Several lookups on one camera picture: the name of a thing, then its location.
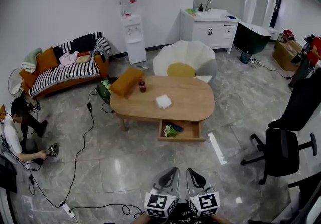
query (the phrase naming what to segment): sink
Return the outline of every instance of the sink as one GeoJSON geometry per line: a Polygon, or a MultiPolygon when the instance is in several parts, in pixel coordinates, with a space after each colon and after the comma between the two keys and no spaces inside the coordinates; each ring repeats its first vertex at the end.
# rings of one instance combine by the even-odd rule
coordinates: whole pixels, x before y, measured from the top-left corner
{"type": "Polygon", "coordinates": [[[219,19],[227,17],[227,11],[223,9],[210,9],[208,12],[197,12],[197,15],[201,18],[207,19],[219,19]]]}

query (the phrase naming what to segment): table leg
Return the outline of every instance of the table leg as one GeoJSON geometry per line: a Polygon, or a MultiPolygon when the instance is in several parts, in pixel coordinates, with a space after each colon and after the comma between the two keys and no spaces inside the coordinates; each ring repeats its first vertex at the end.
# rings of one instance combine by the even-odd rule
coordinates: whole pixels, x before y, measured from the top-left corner
{"type": "Polygon", "coordinates": [[[121,123],[121,127],[124,131],[128,130],[128,127],[125,124],[125,120],[123,118],[119,118],[120,119],[120,123],[121,123]]]}

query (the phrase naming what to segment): faucet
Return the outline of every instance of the faucet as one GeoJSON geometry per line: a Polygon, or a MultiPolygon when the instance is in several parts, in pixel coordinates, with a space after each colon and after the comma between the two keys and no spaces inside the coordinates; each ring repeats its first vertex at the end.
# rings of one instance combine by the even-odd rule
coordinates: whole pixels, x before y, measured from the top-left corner
{"type": "Polygon", "coordinates": [[[207,4],[205,6],[205,11],[208,12],[211,8],[209,8],[209,4],[211,3],[211,0],[207,0],[207,4]]]}

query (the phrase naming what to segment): black hair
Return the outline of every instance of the black hair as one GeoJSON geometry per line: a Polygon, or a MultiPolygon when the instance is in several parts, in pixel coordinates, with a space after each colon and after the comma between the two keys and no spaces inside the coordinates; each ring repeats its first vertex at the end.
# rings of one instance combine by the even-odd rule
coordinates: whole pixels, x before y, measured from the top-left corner
{"type": "Polygon", "coordinates": [[[11,104],[11,115],[23,116],[29,112],[27,103],[22,98],[16,98],[11,104]]]}

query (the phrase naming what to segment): red shirt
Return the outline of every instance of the red shirt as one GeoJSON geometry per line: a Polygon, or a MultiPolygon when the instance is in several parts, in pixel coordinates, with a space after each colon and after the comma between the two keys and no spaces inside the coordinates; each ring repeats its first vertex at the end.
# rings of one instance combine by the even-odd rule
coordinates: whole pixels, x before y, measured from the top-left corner
{"type": "Polygon", "coordinates": [[[314,46],[316,46],[317,53],[321,56],[321,38],[320,37],[314,38],[311,44],[311,50],[307,53],[307,58],[310,60],[313,66],[316,66],[319,59],[312,52],[312,49],[314,46]]]}

